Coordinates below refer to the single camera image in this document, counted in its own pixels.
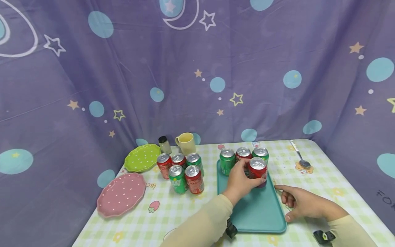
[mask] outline spoon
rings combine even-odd
[[[304,166],[304,167],[306,167],[306,168],[310,168],[310,163],[308,162],[308,161],[305,161],[303,158],[302,158],[302,156],[300,155],[300,152],[299,152],[299,149],[296,147],[296,145],[295,145],[295,142],[293,142],[293,140],[290,140],[290,143],[292,144],[292,146],[293,146],[293,148],[295,149],[295,151],[297,152],[297,154],[299,155],[299,157],[300,157],[300,161],[299,161],[299,163],[302,165],[302,166]]]

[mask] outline soda can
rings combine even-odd
[[[222,149],[220,153],[220,166],[222,174],[224,174],[225,176],[229,176],[230,170],[235,166],[235,164],[235,152],[233,152],[233,150],[230,148]]]
[[[266,162],[260,157],[254,157],[250,159],[250,163],[248,166],[248,171],[250,174],[250,178],[264,178],[265,181],[257,186],[257,188],[263,188],[266,186],[267,180],[267,165]]]
[[[198,166],[188,166],[185,170],[185,179],[192,194],[197,195],[203,192],[203,177]]]
[[[180,165],[184,168],[184,170],[186,169],[186,158],[182,153],[177,153],[175,155],[173,155],[173,157],[171,158],[172,161],[172,165]]]
[[[254,150],[252,151],[252,157],[260,157],[260,158],[264,159],[266,165],[269,162],[269,152],[264,147],[254,148]]]
[[[252,158],[252,153],[247,147],[239,147],[236,151],[236,160],[239,161],[243,158]]]
[[[186,164],[187,166],[191,166],[191,165],[198,166],[201,171],[201,176],[204,177],[203,163],[201,161],[200,155],[198,155],[197,153],[191,153],[187,155]]]
[[[184,169],[180,165],[174,165],[169,169],[169,179],[177,194],[184,194],[188,190]]]
[[[159,167],[160,173],[164,179],[169,179],[169,169],[171,167],[170,156],[166,153],[162,153],[156,159],[156,164]]]

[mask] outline teal tray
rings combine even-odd
[[[228,177],[217,161],[217,194],[226,189]],[[269,173],[264,188],[253,188],[233,208],[230,219],[239,232],[282,233],[287,229],[280,202]]]

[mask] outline beige sleeve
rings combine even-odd
[[[370,238],[368,233],[351,216],[347,215],[335,221],[328,222],[331,232],[336,236],[332,241],[333,247],[358,246],[374,247],[377,246]]]
[[[232,210],[232,203],[224,195],[217,195],[174,230],[161,247],[211,246],[225,232]]]

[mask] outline table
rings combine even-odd
[[[266,147],[270,154],[268,169],[275,184],[301,187],[331,199],[347,210],[378,246],[395,243],[394,235],[317,144],[307,139],[295,140],[295,143],[303,158],[311,163],[312,170],[297,167],[299,157],[289,140],[197,145],[205,170],[205,190],[201,195],[195,196],[189,191],[184,195],[175,194],[170,182],[162,178],[155,166],[143,173],[147,189],[136,208],[119,219],[103,219],[95,210],[73,247],[159,246],[167,233],[216,196],[216,161],[223,146],[233,150],[242,146],[251,150],[254,146]],[[177,152],[176,147],[172,147],[172,150],[173,154]],[[118,176],[123,173],[126,173],[124,168]],[[156,201],[159,207],[155,210],[150,205]],[[284,205],[282,209],[284,214],[289,211]],[[287,231],[280,235],[237,234],[232,242],[222,237],[213,246],[318,246],[312,232],[326,229],[327,225],[322,220],[299,219],[288,224]]]

